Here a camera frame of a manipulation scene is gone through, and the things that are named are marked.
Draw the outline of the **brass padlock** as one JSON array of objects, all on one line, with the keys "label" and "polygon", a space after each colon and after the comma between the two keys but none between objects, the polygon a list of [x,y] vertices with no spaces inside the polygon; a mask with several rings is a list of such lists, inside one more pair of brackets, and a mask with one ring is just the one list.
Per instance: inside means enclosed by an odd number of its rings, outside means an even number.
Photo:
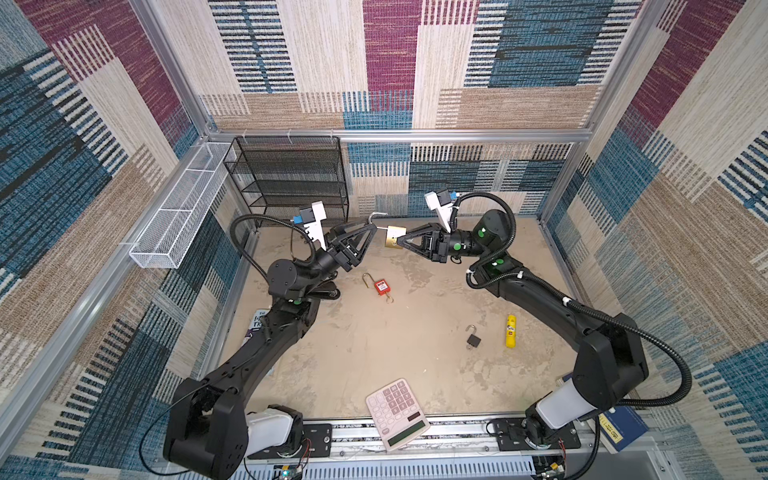
[{"label": "brass padlock", "polygon": [[386,212],[374,211],[368,216],[368,222],[370,224],[373,224],[377,230],[383,231],[385,233],[386,248],[400,248],[400,245],[397,243],[397,241],[400,237],[404,236],[407,233],[407,229],[402,226],[396,226],[396,225],[381,226],[375,223],[376,219],[389,218],[389,217],[390,215]]}]

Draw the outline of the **red safety padlock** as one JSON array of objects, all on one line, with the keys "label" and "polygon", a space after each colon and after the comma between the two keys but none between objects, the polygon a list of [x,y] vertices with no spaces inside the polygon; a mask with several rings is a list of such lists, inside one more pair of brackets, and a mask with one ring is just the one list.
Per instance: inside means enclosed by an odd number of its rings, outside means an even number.
[{"label": "red safety padlock", "polygon": [[362,280],[367,288],[373,288],[379,296],[383,296],[388,304],[394,302],[391,296],[391,287],[385,279],[374,280],[370,273],[364,273]]}]

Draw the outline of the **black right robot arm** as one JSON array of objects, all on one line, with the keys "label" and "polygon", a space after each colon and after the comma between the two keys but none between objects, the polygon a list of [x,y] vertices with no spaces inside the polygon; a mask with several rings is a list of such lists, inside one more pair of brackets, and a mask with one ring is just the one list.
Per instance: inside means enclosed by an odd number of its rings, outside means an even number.
[{"label": "black right robot arm", "polygon": [[[691,369],[670,345],[638,327],[628,315],[609,315],[584,305],[510,255],[517,222],[500,197],[442,190],[427,193],[425,202],[438,222],[407,231],[397,238],[397,244],[436,263],[473,258],[465,272],[469,288],[519,306],[576,353],[569,379],[525,412],[519,430],[531,448],[548,449],[574,422],[598,421],[612,408],[670,406],[690,393]],[[645,343],[673,362],[680,384],[662,397],[632,399],[630,392],[649,376]]]}]

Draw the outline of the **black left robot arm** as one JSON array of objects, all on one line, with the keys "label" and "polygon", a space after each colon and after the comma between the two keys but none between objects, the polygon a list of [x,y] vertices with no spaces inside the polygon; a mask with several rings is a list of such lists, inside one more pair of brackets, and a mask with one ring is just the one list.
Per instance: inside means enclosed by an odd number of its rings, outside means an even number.
[{"label": "black left robot arm", "polygon": [[162,456],[211,479],[229,478],[247,456],[245,407],[280,357],[314,324],[324,301],[340,298],[337,271],[358,266],[375,238],[370,221],[332,228],[325,246],[311,246],[305,260],[278,259],[259,272],[272,298],[261,330],[217,369],[180,383],[171,405]]}]

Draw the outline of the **black stapler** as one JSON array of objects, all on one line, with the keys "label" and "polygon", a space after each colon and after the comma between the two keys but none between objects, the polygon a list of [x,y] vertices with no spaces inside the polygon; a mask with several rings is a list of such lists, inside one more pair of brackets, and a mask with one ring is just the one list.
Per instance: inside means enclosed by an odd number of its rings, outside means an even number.
[{"label": "black stapler", "polygon": [[340,296],[340,290],[333,285],[325,285],[309,293],[309,297],[319,300],[337,300]]}]

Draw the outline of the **small black padlock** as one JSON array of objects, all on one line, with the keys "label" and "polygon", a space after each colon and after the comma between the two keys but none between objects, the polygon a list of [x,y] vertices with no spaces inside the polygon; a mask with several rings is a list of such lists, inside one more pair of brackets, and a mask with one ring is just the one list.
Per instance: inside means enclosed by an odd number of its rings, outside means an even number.
[{"label": "small black padlock", "polygon": [[467,348],[469,350],[476,349],[481,343],[481,339],[476,335],[477,328],[474,325],[468,325],[466,327],[466,332],[468,333],[466,340]]}]

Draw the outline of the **treehouse paperback book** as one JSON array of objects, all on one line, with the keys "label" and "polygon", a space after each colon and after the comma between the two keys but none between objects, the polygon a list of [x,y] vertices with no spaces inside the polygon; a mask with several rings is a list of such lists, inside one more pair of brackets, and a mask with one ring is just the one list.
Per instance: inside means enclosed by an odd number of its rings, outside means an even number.
[{"label": "treehouse paperback book", "polygon": [[265,325],[268,309],[258,309],[247,327],[242,344],[245,345],[252,338],[267,341],[271,338],[270,329]]}]

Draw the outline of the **pink calculator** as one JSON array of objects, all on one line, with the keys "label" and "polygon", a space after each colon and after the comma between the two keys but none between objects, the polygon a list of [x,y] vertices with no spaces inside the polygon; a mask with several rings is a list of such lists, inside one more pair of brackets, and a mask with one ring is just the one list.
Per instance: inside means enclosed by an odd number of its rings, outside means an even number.
[{"label": "pink calculator", "polygon": [[369,394],[365,403],[387,452],[403,448],[430,429],[424,410],[404,378]]}]

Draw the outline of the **dark blue hardcover book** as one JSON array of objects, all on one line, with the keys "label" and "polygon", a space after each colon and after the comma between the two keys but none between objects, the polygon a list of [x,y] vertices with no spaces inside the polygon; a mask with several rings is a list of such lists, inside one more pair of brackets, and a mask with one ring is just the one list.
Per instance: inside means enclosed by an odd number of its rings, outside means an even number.
[{"label": "dark blue hardcover book", "polygon": [[632,407],[620,406],[601,413],[597,420],[601,443],[611,454],[617,454],[649,432],[649,427]]}]

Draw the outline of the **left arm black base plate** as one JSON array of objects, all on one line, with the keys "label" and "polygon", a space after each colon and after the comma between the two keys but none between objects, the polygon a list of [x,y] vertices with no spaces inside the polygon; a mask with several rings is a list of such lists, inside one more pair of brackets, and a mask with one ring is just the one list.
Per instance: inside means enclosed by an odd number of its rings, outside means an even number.
[{"label": "left arm black base plate", "polygon": [[310,423],[303,427],[306,440],[301,444],[302,449],[288,450],[283,447],[270,447],[248,456],[249,460],[298,460],[309,448],[309,458],[328,458],[331,455],[333,426],[331,423]]}]

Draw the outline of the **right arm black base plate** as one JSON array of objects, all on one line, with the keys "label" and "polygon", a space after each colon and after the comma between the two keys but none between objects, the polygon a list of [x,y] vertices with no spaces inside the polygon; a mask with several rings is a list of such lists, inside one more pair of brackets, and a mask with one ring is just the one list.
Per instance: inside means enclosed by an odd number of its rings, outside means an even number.
[{"label": "right arm black base plate", "polygon": [[486,423],[486,433],[493,437],[498,449],[507,451],[566,450],[579,449],[582,446],[573,423],[568,423],[559,430],[542,427],[536,430],[525,425],[523,417],[502,417]]}]

